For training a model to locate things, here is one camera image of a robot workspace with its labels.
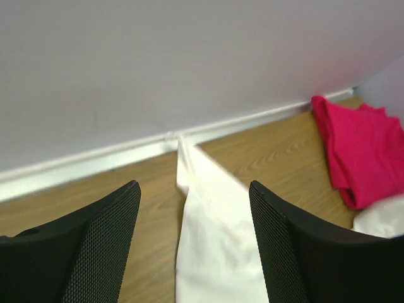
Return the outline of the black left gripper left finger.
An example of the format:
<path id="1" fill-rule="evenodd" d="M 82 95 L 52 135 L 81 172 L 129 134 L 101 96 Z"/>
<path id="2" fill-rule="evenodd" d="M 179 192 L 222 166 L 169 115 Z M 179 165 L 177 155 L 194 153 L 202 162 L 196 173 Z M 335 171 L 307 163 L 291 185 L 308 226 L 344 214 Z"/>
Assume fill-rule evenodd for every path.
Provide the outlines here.
<path id="1" fill-rule="evenodd" d="M 117 302 L 140 208 L 130 181 L 57 220 L 1 237 L 1 302 Z"/>

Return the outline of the white printed t-shirt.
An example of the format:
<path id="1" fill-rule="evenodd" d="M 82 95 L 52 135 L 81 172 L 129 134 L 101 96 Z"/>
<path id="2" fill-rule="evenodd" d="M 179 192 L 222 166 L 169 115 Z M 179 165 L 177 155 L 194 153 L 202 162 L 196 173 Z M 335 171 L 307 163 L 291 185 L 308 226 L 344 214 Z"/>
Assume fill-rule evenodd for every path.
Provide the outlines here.
<path id="1" fill-rule="evenodd" d="M 177 187 L 186 195 L 175 266 L 177 302 L 270 302 L 249 186 L 179 138 Z"/>

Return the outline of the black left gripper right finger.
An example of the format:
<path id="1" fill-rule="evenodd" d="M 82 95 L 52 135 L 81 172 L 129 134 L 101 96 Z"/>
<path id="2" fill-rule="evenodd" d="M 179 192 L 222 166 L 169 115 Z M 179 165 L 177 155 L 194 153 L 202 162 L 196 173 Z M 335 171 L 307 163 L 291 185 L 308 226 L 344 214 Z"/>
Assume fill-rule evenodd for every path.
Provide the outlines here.
<path id="1" fill-rule="evenodd" d="M 362 234 L 249 186 L 270 302 L 402 302 L 403 237 Z"/>

